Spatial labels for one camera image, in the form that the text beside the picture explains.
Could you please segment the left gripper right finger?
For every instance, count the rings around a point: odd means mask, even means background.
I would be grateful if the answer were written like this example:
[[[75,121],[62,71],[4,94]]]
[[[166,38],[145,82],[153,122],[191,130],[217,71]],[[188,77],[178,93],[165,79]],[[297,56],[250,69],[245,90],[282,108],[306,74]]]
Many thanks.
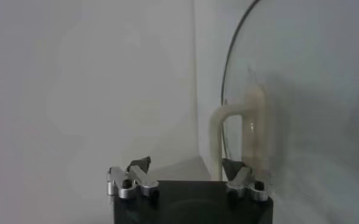
[[[242,161],[222,159],[222,168],[227,177],[226,196],[228,202],[238,202],[242,199],[254,202],[272,200],[267,179],[255,173],[255,169]]]

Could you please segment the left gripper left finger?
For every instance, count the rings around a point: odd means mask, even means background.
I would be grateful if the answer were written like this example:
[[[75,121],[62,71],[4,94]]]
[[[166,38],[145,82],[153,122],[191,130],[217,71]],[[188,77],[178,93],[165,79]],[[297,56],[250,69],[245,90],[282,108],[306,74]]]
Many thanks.
[[[148,175],[151,157],[130,162],[125,170],[110,167],[107,171],[107,195],[120,199],[133,199],[140,193],[153,198],[159,195],[159,182]]]

